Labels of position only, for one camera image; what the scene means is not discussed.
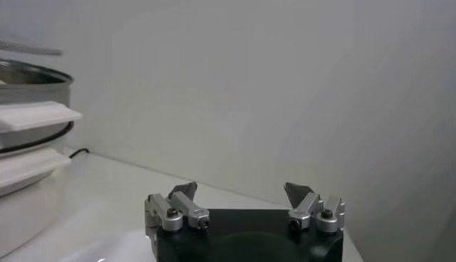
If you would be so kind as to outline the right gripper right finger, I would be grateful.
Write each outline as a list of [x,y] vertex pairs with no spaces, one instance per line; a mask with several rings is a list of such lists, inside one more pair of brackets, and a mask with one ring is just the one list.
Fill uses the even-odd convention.
[[323,199],[310,187],[287,182],[284,190],[291,204],[288,211],[292,231],[305,231],[314,223],[323,234],[335,234],[345,226],[346,205],[342,198],[329,196]]

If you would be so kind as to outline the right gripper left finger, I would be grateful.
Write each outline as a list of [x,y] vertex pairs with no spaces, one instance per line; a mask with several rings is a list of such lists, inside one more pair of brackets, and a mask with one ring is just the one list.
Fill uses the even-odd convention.
[[162,194],[150,194],[145,200],[145,227],[161,228],[176,232],[183,228],[184,220],[189,227],[197,230],[209,228],[209,210],[193,202],[197,183],[189,182],[175,186],[164,197]]

